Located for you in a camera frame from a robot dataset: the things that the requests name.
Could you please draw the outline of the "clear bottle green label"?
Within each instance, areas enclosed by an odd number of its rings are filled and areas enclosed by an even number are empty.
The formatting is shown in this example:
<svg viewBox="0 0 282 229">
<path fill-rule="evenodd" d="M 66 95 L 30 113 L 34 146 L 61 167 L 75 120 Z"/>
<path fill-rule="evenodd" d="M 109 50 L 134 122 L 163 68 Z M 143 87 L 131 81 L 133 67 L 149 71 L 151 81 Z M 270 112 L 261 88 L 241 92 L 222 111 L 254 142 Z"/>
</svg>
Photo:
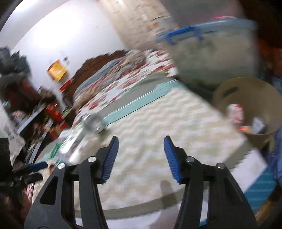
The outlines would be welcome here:
<svg viewBox="0 0 282 229">
<path fill-rule="evenodd" d="M 88 157 L 93 140 L 92 135 L 84 129 L 73 130 L 61 143 L 53 158 L 67 165 L 80 164 Z"/>
</svg>

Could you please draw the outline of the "green aluminium can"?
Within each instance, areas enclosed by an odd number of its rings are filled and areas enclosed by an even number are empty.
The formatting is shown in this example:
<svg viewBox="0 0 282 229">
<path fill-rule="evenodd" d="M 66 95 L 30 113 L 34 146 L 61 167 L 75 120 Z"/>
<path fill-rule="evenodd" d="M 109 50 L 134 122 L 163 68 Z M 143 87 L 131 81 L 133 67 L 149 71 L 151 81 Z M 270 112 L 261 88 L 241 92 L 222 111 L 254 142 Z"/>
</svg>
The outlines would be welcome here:
<svg viewBox="0 0 282 229">
<path fill-rule="evenodd" d="M 101 117 L 97 114 L 84 115 L 82 117 L 82 122 L 84 127 L 91 132 L 101 133 L 105 129 Z"/>
</svg>

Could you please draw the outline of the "beige round trash bin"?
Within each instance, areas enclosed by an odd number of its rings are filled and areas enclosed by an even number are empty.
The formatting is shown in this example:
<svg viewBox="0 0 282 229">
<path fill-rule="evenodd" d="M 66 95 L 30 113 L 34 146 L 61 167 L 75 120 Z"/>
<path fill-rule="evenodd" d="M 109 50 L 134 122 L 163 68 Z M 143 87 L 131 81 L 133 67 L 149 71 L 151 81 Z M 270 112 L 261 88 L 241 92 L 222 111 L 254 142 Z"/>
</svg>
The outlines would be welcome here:
<svg viewBox="0 0 282 229">
<path fill-rule="evenodd" d="M 281 127 L 281 95 L 269 83 L 254 77 L 238 77 L 223 82 L 214 91 L 212 105 L 227 115 L 230 104 L 239 104 L 244 110 L 244 125 L 253 118 L 262 118 L 266 124 L 263 134 L 246 134 L 248 140 L 261 150 Z"/>
</svg>

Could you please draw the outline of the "cluttered storage shelf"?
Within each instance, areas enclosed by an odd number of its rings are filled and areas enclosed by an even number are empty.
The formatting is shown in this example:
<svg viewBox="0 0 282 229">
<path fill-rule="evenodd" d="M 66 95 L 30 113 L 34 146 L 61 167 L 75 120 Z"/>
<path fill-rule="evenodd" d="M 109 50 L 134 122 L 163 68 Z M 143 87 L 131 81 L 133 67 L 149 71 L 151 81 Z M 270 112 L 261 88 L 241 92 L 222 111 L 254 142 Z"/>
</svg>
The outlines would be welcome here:
<svg viewBox="0 0 282 229">
<path fill-rule="evenodd" d="M 68 127 L 51 90 L 31 83 L 24 56 L 1 48 L 1 137 L 9 140 L 10 161 L 24 161 L 37 143 L 59 136 Z"/>
</svg>

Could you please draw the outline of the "red white package in bin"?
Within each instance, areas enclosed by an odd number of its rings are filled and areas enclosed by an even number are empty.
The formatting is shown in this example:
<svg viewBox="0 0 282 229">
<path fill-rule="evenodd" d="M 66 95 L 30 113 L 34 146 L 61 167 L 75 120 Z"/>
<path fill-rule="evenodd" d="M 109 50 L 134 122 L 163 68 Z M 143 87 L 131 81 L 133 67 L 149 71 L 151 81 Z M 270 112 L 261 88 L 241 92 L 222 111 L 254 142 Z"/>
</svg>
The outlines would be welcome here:
<svg viewBox="0 0 282 229">
<path fill-rule="evenodd" d="M 241 125 L 244 122 L 244 110 L 239 104 L 230 104 L 227 106 L 226 114 L 228 119 L 234 125 Z"/>
</svg>

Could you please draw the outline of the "chevron beige bed blanket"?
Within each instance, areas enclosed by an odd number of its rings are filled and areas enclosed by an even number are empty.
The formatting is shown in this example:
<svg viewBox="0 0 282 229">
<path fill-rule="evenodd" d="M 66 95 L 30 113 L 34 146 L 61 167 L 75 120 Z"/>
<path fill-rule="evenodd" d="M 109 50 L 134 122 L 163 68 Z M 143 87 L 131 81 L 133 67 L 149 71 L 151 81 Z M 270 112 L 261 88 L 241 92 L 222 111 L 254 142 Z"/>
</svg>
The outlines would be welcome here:
<svg viewBox="0 0 282 229">
<path fill-rule="evenodd" d="M 108 105 L 83 108 L 67 132 L 76 130 L 88 114 L 99 116 L 104 130 L 87 134 L 84 155 L 106 146 L 113 136 L 119 138 L 111 177 L 99 186 L 107 219 L 175 215 L 184 187 L 173 179 L 165 156 L 167 135 L 203 164 L 224 162 L 252 210 L 258 210 L 276 186 L 266 162 L 247 138 L 177 80 L 148 76 Z"/>
</svg>

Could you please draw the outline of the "floral quilt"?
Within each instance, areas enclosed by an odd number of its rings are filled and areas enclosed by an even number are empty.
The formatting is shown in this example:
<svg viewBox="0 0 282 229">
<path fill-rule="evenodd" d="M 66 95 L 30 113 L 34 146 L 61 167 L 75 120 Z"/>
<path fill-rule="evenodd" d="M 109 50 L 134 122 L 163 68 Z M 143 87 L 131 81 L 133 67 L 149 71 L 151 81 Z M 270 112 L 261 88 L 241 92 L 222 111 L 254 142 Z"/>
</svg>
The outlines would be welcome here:
<svg viewBox="0 0 282 229">
<path fill-rule="evenodd" d="M 74 110 L 78 116 L 97 113 L 107 107 L 138 82 L 153 74 L 175 77 L 178 70 L 164 50 L 131 50 L 103 77 L 82 89 L 75 97 Z"/>
</svg>

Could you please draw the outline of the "carved wooden headboard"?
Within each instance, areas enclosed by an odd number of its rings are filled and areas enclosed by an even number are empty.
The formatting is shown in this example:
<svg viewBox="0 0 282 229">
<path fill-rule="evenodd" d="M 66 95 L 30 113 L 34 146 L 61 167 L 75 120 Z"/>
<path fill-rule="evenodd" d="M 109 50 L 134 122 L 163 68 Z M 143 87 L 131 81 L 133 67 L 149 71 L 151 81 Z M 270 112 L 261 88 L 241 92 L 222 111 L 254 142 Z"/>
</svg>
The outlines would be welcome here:
<svg viewBox="0 0 282 229">
<path fill-rule="evenodd" d="M 73 104 L 73 97 L 76 89 L 81 85 L 85 80 L 90 76 L 95 74 L 99 69 L 101 69 L 108 62 L 124 57 L 127 51 L 117 50 L 112 54 L 99 55 L 95 58 L 87 59 L 81 66 L 80 69 L 76 71 L 74 76 L 71 79 L 71 82 L 68 83 L 62 92 L 63 101 L 67 106 Z"/>
</svg>

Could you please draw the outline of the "patterned curtain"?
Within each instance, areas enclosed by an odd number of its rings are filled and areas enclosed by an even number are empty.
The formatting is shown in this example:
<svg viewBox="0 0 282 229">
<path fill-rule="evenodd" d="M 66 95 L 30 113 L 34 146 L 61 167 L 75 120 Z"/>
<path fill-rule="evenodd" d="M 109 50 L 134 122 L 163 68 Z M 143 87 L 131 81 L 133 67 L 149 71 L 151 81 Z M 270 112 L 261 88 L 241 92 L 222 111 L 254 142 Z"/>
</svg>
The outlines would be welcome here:
<svg viewBox="0 0 282 229">
<path fill-rule="evenodd" d="M 126 48 L 157 49 L 156 35 L 161 22 L 179 28 L 160 1 L 98 1 Z"/>
</svg>

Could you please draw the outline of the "yellow red wall calendar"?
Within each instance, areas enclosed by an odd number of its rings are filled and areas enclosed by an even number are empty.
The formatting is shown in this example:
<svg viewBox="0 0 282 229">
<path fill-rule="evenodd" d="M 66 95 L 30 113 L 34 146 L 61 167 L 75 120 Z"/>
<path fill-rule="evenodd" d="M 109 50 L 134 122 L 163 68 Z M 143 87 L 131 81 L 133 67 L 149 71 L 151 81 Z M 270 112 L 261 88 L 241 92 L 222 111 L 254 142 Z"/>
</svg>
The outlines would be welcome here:
<svg viewBox="0 0 282 229">
<path fill-rule="evenodd" d="M 51 77 L 53 81 L 57 82 L 63 78 L 66 72 L 66 67 L 61 63 L 60 60 L 55 61 L 47 69 L 47 74 Z"/>
</svg>

